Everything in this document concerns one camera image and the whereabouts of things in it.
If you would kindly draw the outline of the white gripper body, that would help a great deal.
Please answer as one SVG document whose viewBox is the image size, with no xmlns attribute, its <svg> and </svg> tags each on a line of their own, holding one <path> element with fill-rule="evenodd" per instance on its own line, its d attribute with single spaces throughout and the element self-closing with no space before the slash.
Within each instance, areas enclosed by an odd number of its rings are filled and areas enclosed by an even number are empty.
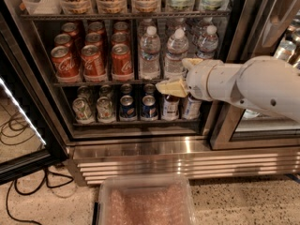
<svg viewBox="0 0 300 225">
<path fill-rule="evenodd" d="M 200 64 L 188 69 L 186 84 L 189 93 L 196 99 L 212 101 L 208 92 L 208 79 L 211 71 L 222 64 L 220 60 L 202 60 Z"/>
</svg>

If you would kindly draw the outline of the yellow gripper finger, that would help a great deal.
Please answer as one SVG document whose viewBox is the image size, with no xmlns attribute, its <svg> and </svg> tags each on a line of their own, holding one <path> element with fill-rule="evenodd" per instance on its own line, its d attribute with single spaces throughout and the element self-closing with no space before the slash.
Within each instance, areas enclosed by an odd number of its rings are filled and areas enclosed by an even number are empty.
<svg viewBox="0 0 300 225">
<path fill-rule="evenodd" d="M 185 98 L 188 95 L 187 84 L 182 78 L 158 82 L 156 88 L 162 95 L 171 95 L 178 98 Z"/>
<path fill-rule="evenodd" d="M 194 66 L 200 64 L 203 60 L 201 58 L 184 58 L 182 64 L 186 69 L 192 69 Z"/>
</svg>

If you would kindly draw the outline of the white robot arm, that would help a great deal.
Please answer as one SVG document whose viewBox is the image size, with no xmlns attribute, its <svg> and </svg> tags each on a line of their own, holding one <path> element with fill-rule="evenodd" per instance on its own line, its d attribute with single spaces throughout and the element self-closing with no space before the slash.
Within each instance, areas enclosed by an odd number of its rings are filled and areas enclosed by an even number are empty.
<svg viewBox="0 0 300 225">
<path fill-rule="evenodd" d="M 185 78 L 158 82 L 162 95 L 219 100 L 235 107 L 300 121 L 300 74 L 297 68 L 272 56 L 258 56 L 244 64 L 185 58 Z"/>
</svg>

